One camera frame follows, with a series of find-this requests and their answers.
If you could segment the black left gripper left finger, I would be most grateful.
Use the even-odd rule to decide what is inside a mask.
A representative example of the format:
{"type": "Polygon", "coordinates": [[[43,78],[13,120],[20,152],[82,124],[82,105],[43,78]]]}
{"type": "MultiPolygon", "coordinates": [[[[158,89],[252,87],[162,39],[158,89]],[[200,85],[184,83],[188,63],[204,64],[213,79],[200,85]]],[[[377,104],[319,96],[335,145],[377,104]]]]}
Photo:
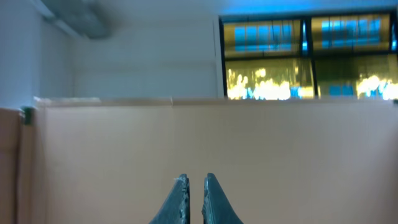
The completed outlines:
{"type": "Polygon", "coordinates": [[[190,224],[190,181],[186,174],[174,186],[150,224],[190,224]]]}

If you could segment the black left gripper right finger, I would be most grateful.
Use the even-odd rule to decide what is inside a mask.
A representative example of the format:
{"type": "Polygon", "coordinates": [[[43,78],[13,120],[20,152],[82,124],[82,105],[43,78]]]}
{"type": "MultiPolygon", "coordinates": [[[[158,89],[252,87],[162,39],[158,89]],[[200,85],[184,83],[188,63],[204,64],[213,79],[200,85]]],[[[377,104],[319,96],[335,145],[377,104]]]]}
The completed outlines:
{"type": "Polygon", "coordinates": [[[204,224],[243,224],[213,173],[205,177],[202,215],[204,224]]]}

